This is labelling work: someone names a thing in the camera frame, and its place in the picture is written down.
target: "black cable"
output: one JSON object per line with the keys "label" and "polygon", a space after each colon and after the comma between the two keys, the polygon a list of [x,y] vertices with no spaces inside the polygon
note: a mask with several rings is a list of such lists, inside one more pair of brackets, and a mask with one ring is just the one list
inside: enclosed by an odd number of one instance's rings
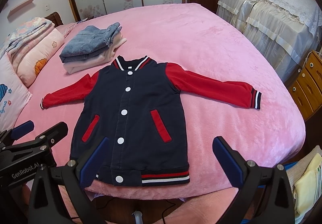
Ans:
{"label": "black cable", "polygon": [[99,208],[96,208],[96,209],[101,210],[101,209],[105,208],[107,206],[107,204],[109,204],[113,199],[110,199],[108,202],[106,202],[106,204],[103,207],[99,207]]}
{"label": "black cable", "polygon": [[103,206],[103,207],[99,207],[99,208],[96,208],[97,210],[101,210],[101,209],[103,209],[103,208],[105,208],[106,206],[107,206],[107,204],[109,204],[113,199],[110,199],[108,202],[106,202],[106,204]]}
{"label": "black cable", "polygon": [[163,220],[163,224],[165,224],[165,220],[164,220],[164,213],[168,210],[168,209],[170,209],[170,208],[172,208],[173,206],[176,206],[177,204],[175,204],[175,203],[173,203],[173,202],[170,202],[170,201],[168,201],[167,199],[166,199],[166,202],[168,202],[168,203],[170,203],[170,204],[172,204],[170,207],[168,207],[168,208],[166,208],[163,212],[162,212],[162,220]]}

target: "wooden cabinet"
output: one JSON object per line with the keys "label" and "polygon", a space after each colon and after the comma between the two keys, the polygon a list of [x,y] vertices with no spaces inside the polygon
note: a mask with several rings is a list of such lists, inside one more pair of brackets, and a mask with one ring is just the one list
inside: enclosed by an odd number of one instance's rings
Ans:
{"label": "wooden cabinet", "polygon": [[289,93],[305,121],[305,142],[300,151],[302,158],[316,145],[322,147],[322,59],[315,51],[289,87]]}
{"label": "wooden cabinet", "polygon": [[322,59],[315,51],[310,54],[289,93],[305,121],[322,106]]}

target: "folded denim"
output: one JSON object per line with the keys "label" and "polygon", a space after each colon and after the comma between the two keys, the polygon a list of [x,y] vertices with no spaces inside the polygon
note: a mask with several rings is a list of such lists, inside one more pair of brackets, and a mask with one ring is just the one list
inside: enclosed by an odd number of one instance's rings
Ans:
{"label": "folded denim", "polygon": [[63,63],[95,57],[109,49],[121,29],[118,22],[103,30],[87,26],[65,45],[59,57]]}

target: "blue gripper pad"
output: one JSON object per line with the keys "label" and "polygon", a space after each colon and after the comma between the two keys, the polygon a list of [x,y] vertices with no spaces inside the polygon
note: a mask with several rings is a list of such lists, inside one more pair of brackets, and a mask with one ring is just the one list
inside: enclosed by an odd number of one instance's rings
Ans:
{"label": "blue gripper pad", "polygon": [[96,150],[84,163],[84,166],[79,172],[79,186],[84,189],[89,187],[96,177],[99,168],[102,166],[108,151],[109,140],[107,137],[103,138],[101,143],[97,146]]}
{"label": "blue gripper pad", "polygon": [[236,188],[241,188],[244,183],[243,171],[218,137],[214,138],[213,141],[213,153],[231,185]]}
{"label": "blue gripper pad", "polygon": [[21,137],[25,136],[29,132],[32,132],[34,129],[35,125],[33,124],[32,121],[27,121],[18,127],[15,127],[12,129],[10,138],[12,140],[19,140]]}

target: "blue cartoon print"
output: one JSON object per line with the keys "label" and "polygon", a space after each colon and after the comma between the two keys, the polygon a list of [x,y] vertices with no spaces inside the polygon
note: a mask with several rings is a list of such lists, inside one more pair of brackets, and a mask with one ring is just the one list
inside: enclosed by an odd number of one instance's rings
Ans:
{"label": "blue cartoon print", "polygon": [[7,92],[8,87],[4,84],[0,84],[0,101],[2,101],[4,95]]}

